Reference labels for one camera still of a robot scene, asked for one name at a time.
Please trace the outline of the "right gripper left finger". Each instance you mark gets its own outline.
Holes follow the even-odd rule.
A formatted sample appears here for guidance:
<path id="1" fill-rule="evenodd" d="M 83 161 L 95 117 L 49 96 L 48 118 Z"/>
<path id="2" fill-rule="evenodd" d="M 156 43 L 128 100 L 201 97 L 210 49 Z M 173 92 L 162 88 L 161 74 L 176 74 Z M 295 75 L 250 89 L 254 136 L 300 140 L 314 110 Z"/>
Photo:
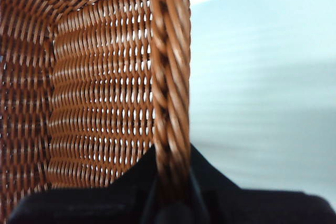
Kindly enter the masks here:
<path id="1" fill-rule="evenodd" d="M 20 200 L 9 223 L 137 223 L 156 179 L 155 150 L 108 187 L 59 188 Z"/>

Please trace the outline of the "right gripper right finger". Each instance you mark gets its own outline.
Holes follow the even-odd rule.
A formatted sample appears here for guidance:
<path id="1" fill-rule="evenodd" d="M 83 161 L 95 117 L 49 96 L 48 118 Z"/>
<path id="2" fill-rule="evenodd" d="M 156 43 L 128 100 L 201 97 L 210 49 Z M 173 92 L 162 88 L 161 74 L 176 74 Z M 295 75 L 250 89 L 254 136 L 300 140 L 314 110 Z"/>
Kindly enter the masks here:
<path id="1" fill-rule="evenodd" d="M 240 188 L 195 147 L 191 164 L 211 223 L 335 223 L 335 211 L 324 198 L 300 191 Z"/>

